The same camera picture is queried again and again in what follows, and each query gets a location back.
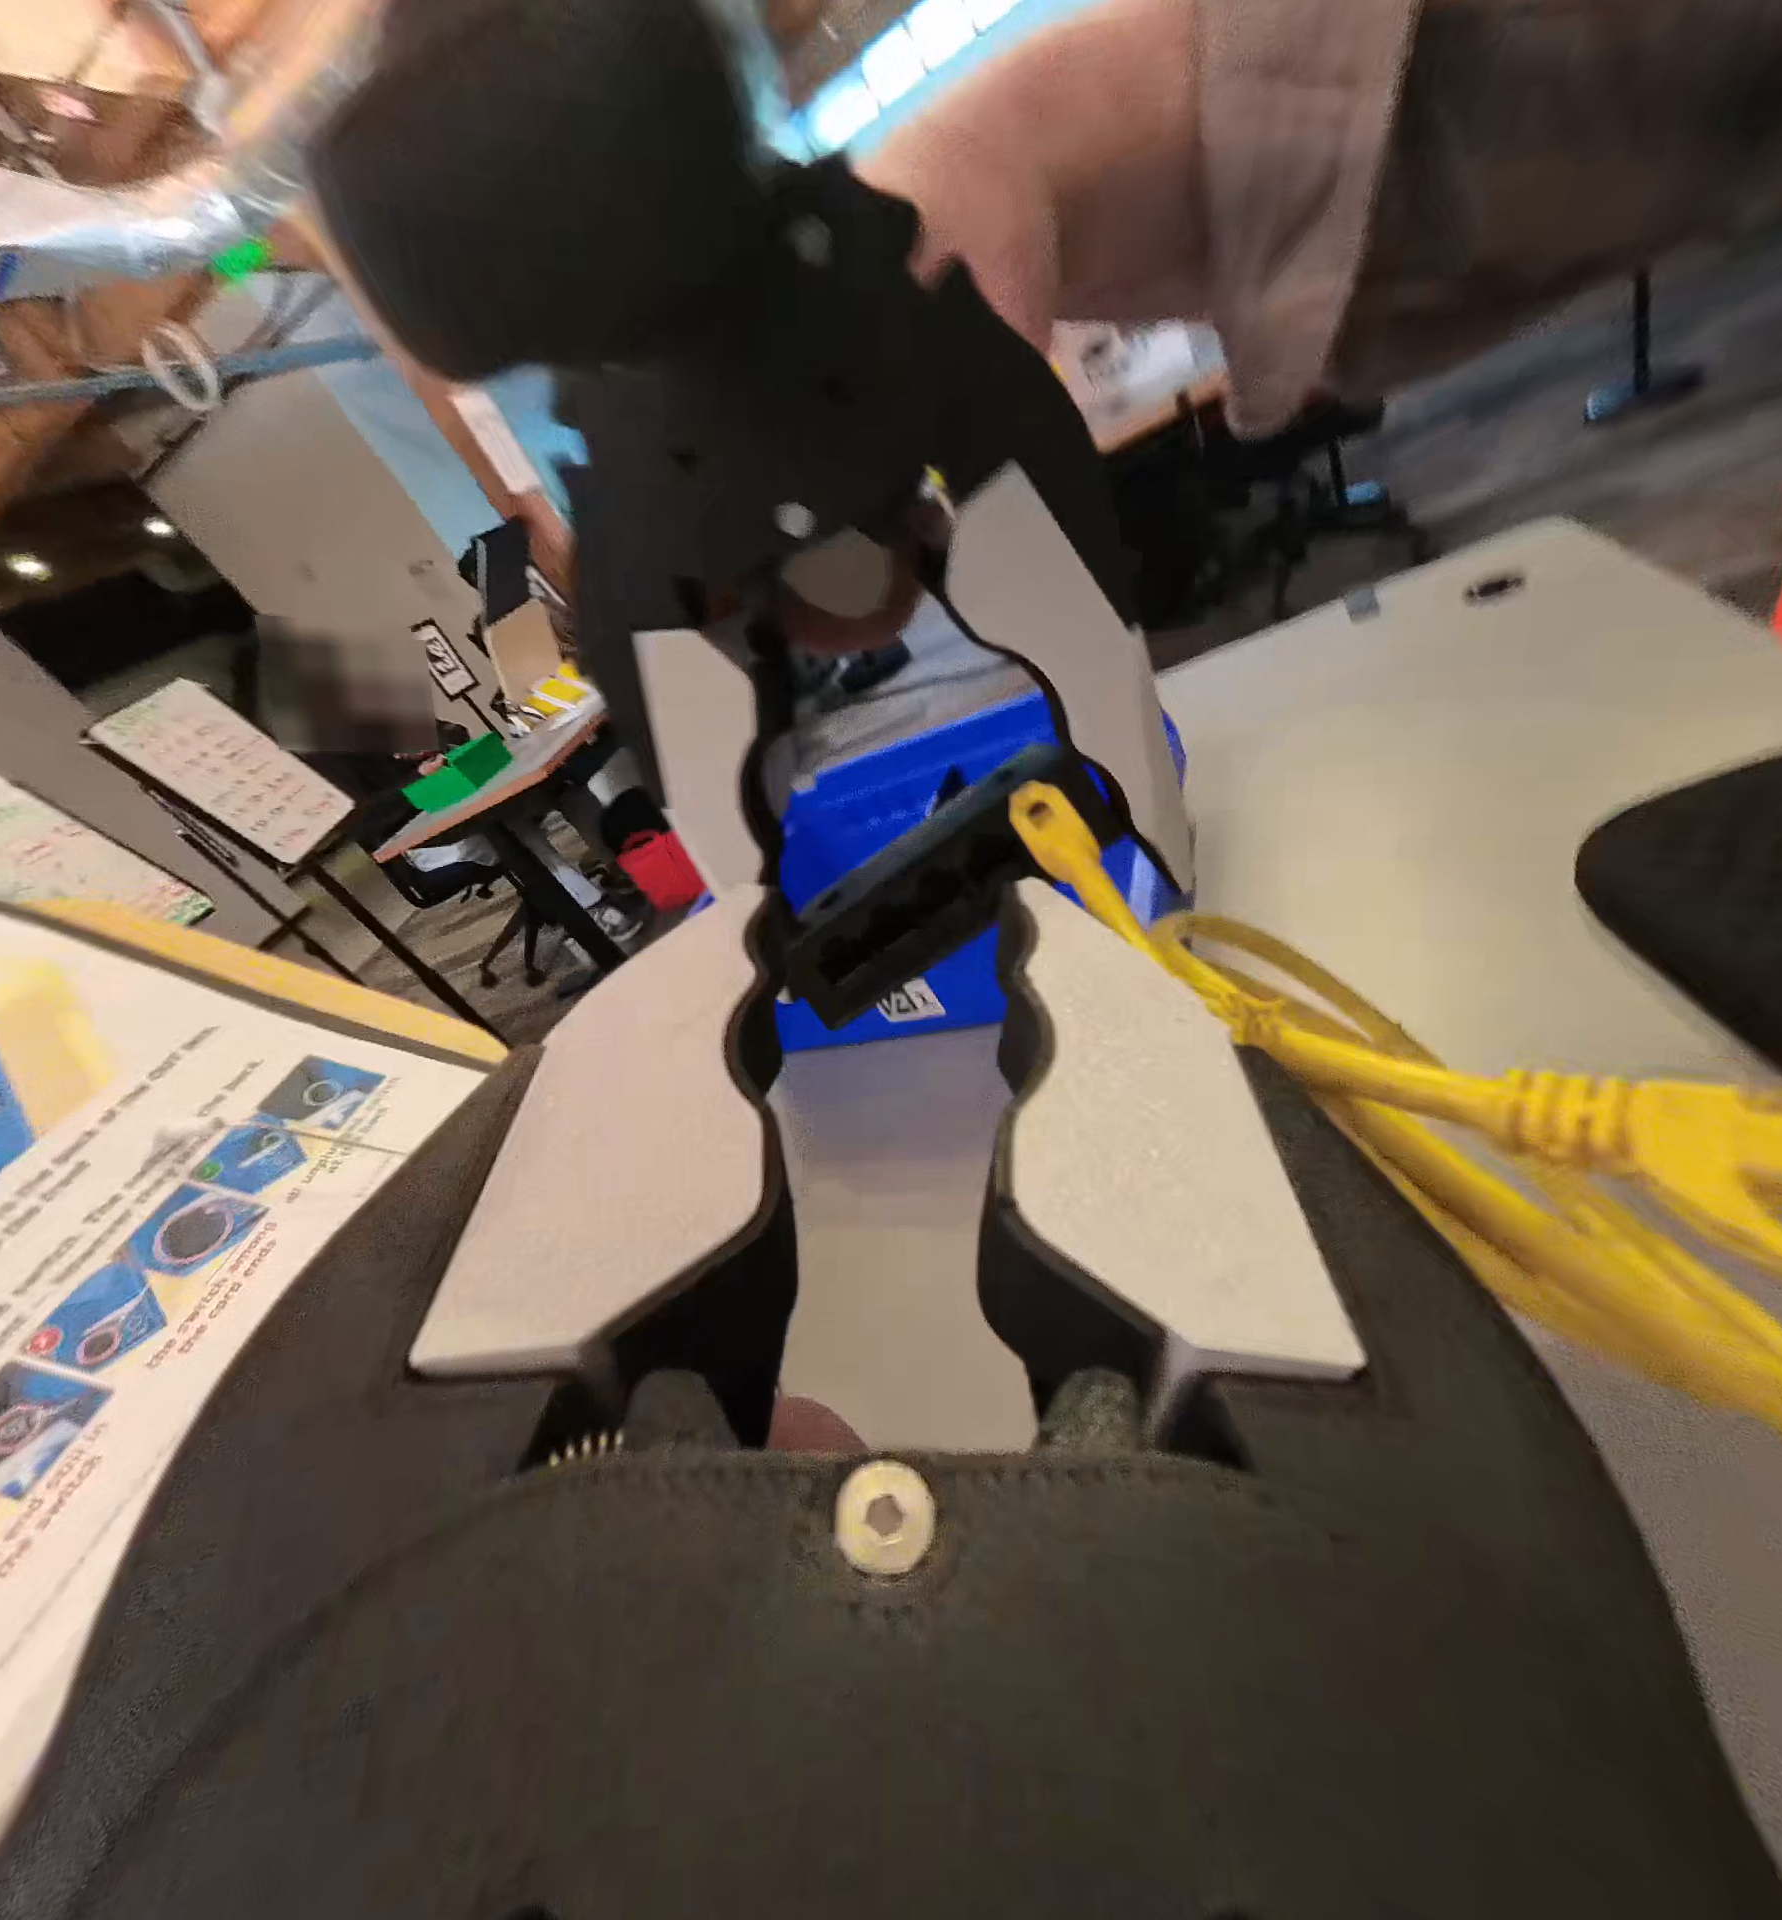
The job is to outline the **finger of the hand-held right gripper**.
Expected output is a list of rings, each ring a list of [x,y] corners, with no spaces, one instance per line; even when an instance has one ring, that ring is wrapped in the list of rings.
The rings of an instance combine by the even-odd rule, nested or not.
[[[661,808],[707,889],[718,897],[766,881],[766,827],[749,796],[760,751],[760,667],[735,629],[661,629],[633,636]]]
[[[1194,829],[1144,634],[1119,615],[1021,463],[1002,463],[957,510],[942,601],[975,644],[1029,671],[1060,738],[1107,783],[1121,829],[1191,897]]]

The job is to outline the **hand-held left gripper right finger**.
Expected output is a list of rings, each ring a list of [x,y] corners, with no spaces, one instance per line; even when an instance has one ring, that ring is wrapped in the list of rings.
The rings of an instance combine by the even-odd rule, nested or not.
[[[1000,986],[978,1300],[1033,1411],[1108,1371],[1169,1437],[1203,1380],[1358,1380],[1363,1341],[1225,1026],[1038,879],[1000,909]]]

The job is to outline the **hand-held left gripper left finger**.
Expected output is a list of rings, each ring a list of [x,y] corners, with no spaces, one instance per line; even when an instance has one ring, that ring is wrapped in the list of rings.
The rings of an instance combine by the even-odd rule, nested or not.
[[[537,1049],[406,1366],[558,1380],[579,1429],[638,1384],[704,1380],[735,1439],[770,1437],[799,1295],[779,1119],[782,897],[708,904]]]

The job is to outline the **blue plastic bin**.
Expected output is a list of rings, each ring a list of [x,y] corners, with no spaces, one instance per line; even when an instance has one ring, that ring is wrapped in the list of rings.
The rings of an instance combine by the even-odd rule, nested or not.
[[[794,783],[782,810],[782,894],[805,909],[827,886],[927,818],[951,786],[992,774],[1025,747],[1054,741],[1042,691],[1018,691],[975,712],[907,730],[831,760]],[[1003,1014],[1000,937],[985,929],[857,1020],[827,1026],[781,995],[785,1054],[889,1043],[994,1026]]]

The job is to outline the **black network switch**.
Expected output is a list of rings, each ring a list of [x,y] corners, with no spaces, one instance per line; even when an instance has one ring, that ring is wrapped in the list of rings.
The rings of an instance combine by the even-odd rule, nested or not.
[[[1010,810],[1030,783],[1062,792],[1099,846],[1128,834],[1088,760],[1050,741],[1029,746],[799,913],[782,970],[790,999],[825,1026],[846,1024],[997,924],[1006,891],[1036,872]]]

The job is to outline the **person's right hand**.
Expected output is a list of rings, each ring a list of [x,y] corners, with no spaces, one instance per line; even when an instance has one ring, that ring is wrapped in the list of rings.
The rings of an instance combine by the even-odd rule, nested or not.
[[[1021,338],[1209,318],[1203,3],[1075,13],[1002,50],[851,170],[917,218],[910,265],[965,269]]]

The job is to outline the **red fabric bin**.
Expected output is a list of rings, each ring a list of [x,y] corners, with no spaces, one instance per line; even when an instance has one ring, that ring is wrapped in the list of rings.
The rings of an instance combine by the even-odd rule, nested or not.
[[[708,894],[689,853],[674,829],[638,829],[615,853],[615,867],[664,915],[689,913]]]

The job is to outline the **long wood-edged desk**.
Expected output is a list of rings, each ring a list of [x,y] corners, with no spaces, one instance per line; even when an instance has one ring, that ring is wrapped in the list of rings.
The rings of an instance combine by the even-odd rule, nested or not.
[[[606,977],[629,954],[596,912],[601,891],[589,879],[573,881],[573,864],[548,837],[544,819],[563,813],[571,794],[587,792],[591,777],[615,750],[606,705],[591,694],[558,723],[519,738],[492,780],[458,803],[410,815],[371,856],[388,868],[427,846],[483,840],[497,853],[498,871],[533,929],[556,929],[587,968]]]

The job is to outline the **tilted board stand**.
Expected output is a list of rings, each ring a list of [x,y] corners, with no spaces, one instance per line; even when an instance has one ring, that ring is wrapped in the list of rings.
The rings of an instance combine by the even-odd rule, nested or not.
[[[497,687],[517,709],[563,667],[552,624],[556,603],[532,561],[524,522],[508,518],[474,536],[461,575],[478,593],[478,633]]]

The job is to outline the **wood-edged side desk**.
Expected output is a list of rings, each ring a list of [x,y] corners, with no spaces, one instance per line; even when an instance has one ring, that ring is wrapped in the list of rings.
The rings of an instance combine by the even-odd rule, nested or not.
[[[1225,391],[1225,358],[1209,324],[1060,323],[1050,361],[1100,453],[1112,453]]]

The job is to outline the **green plastic bin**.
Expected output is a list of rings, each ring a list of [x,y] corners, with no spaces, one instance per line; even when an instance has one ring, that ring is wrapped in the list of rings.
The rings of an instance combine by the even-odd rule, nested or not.
[[[497,730],[480,732],[435,757],[418,779],[400,788],[400,796],[417,810],[446,810],[472,801],[512,764],[513,751],[508,738]]]

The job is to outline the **black office chair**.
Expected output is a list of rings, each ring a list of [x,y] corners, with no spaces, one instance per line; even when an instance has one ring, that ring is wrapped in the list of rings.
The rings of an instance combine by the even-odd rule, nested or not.
[[[1235,441],[1247,487],[1270,498],[1250,548],[1269,578],[1273,620],[1288,617],[1293,577],[1321,536],[1398,539],[1410,564],[1434,557],[1431,534],[1384,483],[1358,483],[1345,463],[1345,448],[1375,435],[1386,413],[1384,396],[1315,396],[1288,424]]]

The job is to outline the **whiteboard with written list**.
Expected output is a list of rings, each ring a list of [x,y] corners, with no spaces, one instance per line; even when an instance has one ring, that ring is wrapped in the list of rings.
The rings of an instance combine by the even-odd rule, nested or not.
[[[86,741],[273,868],[297,868],[355,813],[341,786],[189,680],[95,720]]]

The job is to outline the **whiteboard with green heading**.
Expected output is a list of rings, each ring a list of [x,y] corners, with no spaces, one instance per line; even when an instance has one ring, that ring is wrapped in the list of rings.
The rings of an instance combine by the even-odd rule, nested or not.
[[[0,774],[0,904],[57,899],[113,904],[181,927],[203,924],[216,912],[192,883]]]

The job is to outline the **black stanchion post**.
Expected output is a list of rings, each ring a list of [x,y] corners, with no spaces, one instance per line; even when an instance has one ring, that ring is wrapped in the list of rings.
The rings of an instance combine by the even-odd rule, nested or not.
[[[1629,372],[1590,391],[1583,405],[1587,424],[1610,424],[1694,396],[1707,383],[1707,367],[1691,361],[1660,361],[1653,342],[1653,279],[1632,276],[1629,314]]]

